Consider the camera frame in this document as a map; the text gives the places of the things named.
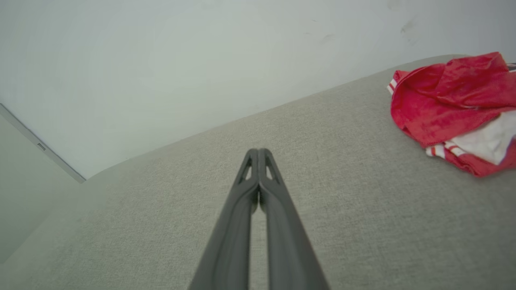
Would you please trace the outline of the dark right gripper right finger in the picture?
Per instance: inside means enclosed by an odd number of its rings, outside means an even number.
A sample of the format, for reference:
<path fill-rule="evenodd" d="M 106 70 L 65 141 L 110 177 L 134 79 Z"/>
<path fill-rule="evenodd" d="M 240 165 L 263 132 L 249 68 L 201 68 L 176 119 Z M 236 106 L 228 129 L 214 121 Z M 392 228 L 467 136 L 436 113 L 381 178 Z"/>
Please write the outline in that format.
<path fill-rule="evenodd" d="M 260 206 L 266 214 L 269 288 L 328 290 L 315 255 L 273 154 L 258 151 Z"/>

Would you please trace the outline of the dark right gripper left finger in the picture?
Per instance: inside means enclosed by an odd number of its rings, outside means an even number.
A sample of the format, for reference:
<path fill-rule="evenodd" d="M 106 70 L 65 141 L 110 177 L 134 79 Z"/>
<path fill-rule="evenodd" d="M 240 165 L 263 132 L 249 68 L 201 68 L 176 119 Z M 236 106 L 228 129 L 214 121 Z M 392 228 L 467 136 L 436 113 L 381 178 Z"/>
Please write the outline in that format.
<path fill-rule="evenodd" d="M 258 151 L 244 156 L 190 290 L 249 288 L 250 229 L 258 205 Z"/>

